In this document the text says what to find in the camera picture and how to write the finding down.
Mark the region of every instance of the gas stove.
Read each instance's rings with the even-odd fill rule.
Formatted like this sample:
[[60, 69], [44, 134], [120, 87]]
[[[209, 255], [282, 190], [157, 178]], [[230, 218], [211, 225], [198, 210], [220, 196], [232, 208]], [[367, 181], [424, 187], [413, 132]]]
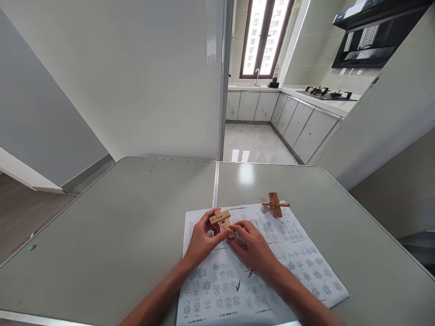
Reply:
[[352, 92], [343, 92], [346, 96], [343, 96], [341, 91], [330, 91], [327, 87], [312, 87], [308, 86], [305, 91], [297, 91], [299, 93], [315, 97], [318, 100], [334, 100], [334, 101], [357, 101], [353, 98]]

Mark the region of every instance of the instruction sheet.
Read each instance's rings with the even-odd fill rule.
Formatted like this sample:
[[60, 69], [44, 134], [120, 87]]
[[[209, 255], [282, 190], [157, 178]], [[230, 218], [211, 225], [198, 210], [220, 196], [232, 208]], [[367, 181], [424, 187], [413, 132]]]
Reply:
[[[262, 204], [222, 207], [222, 211], [227, 209], [231, 223], [251, 221], [277, 259], [327, 307], [349, 297], [289, 207], [281, 208], [283, 218], [279, 219]], [[186, 212], [183, 256], [194, 225], [207, 211]], [[278, 325], [297, 319], [280, 296], [240, 261], [226, 241], [192, 272], [180, 290], [177, 326]]]

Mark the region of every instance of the baseboard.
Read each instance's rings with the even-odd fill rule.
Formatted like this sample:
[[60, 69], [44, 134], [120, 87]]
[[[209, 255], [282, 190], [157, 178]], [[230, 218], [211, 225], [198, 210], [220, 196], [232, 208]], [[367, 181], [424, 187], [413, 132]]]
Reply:
[[300, 165], [305, 165], [304, 161], [302, 161], [299, 157], [298, 154], [296, 154], [295, 150], [292, 149], [292, 147], [289, 145], [289, 143], [287, 142], [287, 140], [284, 139], [284, 137], [280, 134], [280, 132], [278, 131], [278, 129], [272, 124], [270, 123], [272, 129], [275, 131], [275, 133], [278, 135], [278, 137], [282, 140], [282, 142], [284, 143], [284, 145], [287, 147], [287, 149], [290, 151], [290, 153], [293, 155], [293, 157], [295, 158], [296, 161], [298, 161], [298, 163]]
[[44, 187], [33, 187], [33, 189], [36, 191], [60, 193], [65, 195], [65, 191], [63, 191], [62, 189], [44, 188]]
[[244, 123], [247, 125], [269, 125], [270, 121], [225, 120], [226, 123]]
[[61, 186], [61, 188], [64, 191], [63, 193], [68, 193], [71, 190], [73, 190], [75, 187], [77, 187], [80, 183], [82, 183], [87, 178], [89, 178], [92, 174], [94, 174], [99, 168], [101, 168], [104, 164], [109, 162], [111, 159], [112, 156], [110, 154], [107, 154], [105, 157], [95, 162], [93, 165], [88, 167], [82, 173], [78, 174], [73, 179], [65, 183], [63, 186]]

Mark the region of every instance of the left hand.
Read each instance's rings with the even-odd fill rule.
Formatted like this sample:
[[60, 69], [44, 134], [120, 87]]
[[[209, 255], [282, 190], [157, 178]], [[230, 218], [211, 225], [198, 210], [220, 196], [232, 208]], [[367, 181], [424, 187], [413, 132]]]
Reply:
[[[213, 249], [231, 233], [229, 229], [221, 232], [219, 224], [210, 224], [209, 218], [218, 209], [220, 208], [213, 208], [206, 212], [193, 228], [192, 238], [190, 239], [184, 259], [189, 261], [194, 267], [206, 259]], [[214, 237], [212, 238], [207, 235], [207, 232], [210, 230], [214, 232]]]

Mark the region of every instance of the table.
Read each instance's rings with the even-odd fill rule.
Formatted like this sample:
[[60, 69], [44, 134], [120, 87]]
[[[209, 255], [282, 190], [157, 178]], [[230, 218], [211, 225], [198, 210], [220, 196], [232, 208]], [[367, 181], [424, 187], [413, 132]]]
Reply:
[[349, 325], [433, 324], [434, 279], [324, 170], [152, 158], [120, 160], [0, 268], [0, 318], [116, 326], [181, 259], [186, 211], [271, 191], [347, 287]]

